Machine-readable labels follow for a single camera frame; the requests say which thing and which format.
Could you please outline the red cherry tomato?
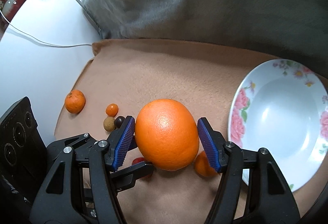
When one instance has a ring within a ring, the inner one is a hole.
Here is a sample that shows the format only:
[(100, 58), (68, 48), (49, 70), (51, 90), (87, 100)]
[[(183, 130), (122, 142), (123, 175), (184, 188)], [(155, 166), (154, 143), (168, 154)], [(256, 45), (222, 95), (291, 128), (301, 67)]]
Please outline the red cherry tomato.
[[(146, 160), (144, 157), (138, 157), (138, 158), (135, 158), (135, 159), (132, 161), (131, 165), (136, 165), (136, 164), (139, 164), (139, 163), (141, 163), (141, 162), (147, 162), (147, 160)], [(150, 178), (152, 177), (152, 174), (153, 174), (153, 172), (150, 173), (150, 174), (148, 174), (148, 175), (146, 175), (145, 177), (142, 177), (142, 179), (143, 179), (143, 180), (150, 179)]]

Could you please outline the brown longan fruit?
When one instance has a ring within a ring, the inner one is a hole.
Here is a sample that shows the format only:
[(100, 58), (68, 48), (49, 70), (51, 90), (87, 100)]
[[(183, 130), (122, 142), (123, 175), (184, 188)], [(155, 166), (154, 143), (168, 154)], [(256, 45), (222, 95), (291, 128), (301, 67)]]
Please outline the brown longan fruit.
[(112, 132), (116, 127), (115, 127), (115, 118), (108, 116), (104, 119), (103, 121), (103, 128), (107, 132)]

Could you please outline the dark cherry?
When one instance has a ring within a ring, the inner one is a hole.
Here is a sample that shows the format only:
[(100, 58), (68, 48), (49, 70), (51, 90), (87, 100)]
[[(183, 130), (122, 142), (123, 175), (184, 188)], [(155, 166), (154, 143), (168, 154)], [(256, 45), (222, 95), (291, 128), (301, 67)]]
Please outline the dark cherry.
[(115, 118), (114, 120), (114, 126), (115, 126), (115, 129), (118, 129), (122, 126), (122, 124), (124, 123), (125, 121), (125, 117), (123, 116), (118, 116), (117, 118)]

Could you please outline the large orange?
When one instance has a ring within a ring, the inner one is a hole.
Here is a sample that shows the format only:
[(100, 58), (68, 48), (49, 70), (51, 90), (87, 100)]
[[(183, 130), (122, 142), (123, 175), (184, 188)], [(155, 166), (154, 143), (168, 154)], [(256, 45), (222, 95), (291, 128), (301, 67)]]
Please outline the large orange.
[(145, 105), (137, 116), (134, 135), (144, 158), (165, 171), (188, 166), (199, 149), (196, 122), (176, 100), (159, 99)]

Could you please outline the tangerine with green stem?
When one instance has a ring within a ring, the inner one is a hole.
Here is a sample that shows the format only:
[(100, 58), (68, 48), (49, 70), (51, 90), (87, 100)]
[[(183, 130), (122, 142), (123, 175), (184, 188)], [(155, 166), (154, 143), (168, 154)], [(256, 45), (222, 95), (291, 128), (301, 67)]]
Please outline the tangerine with green stem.
[(86, 104), (86, 98), (82, 91), (72, 90), (65, 98), (65, 108), (71, 114), (78, 114)]

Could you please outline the small mandarin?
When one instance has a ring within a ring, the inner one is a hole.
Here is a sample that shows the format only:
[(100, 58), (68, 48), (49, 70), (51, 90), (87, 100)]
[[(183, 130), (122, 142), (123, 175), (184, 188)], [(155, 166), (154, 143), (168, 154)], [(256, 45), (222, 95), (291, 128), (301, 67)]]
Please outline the small mandarin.
[(210, 166), (204, 151), (198, 154), (194, 161), (194, 170), (202, 177), (215, 177), (218, 173)]

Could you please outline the small orange kumquat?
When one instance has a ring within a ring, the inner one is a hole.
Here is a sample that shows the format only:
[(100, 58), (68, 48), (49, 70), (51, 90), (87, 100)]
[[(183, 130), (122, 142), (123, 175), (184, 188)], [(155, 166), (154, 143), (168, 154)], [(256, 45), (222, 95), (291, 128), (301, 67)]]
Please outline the small orange kumquat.
[(115, 117), (118, 113), (118, 105), (115, 103), (111, 103), (106, 107), (105, 113), (107, 116)]

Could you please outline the floral white plate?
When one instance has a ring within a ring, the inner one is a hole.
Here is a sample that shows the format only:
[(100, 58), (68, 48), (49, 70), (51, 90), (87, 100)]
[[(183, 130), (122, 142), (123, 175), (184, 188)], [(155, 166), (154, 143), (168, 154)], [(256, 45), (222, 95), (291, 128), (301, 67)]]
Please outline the floral white plate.
[(296, 61), (258, 65), (236, 90), (227, 137), (242, 149), (268, 149), (295, 192), (316, 174), (327, 153), (323, 83)]

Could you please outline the tan fleece blanket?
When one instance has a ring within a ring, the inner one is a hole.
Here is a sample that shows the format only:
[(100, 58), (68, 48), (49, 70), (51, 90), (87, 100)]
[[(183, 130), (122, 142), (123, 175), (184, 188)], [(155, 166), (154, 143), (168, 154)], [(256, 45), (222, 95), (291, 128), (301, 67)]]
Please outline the tan fleece blanket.
[[(102, 40), (74, 88), (86, 105), (78, 115), (62, 110), (56, 139), (89, 133), (107, 138), (106, 107), (115, 103), (122, 116), (137, 116), (156, 99), (184, 104), (195, 119), (205, 117), (227, 134), (234, 94), (244, 77), (272, 55), (228, 46), (173, 40)], [(200, 177), (192, 166), (175, 172), (156, 170), (118, 200), (128, 223), (204, 223), (220, 178)]]

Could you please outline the red white ceramic jar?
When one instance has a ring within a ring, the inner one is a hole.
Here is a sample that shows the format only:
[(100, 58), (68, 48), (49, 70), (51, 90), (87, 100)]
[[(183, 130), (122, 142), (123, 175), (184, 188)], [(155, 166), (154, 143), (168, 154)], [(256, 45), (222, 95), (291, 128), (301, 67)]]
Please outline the red white ceramic jar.
[(1, 0), (1, 12), (8, 21), (12, 21), (26, 0)]

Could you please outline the grey sofa cushion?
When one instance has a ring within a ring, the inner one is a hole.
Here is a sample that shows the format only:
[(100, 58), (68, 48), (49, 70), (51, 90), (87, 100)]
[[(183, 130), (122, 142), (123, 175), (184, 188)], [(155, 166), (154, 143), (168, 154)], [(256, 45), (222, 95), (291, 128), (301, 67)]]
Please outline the grey sofa cushion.
[(82, 0), (106, 39), (209, 42), (327, 75), (327, 0)]

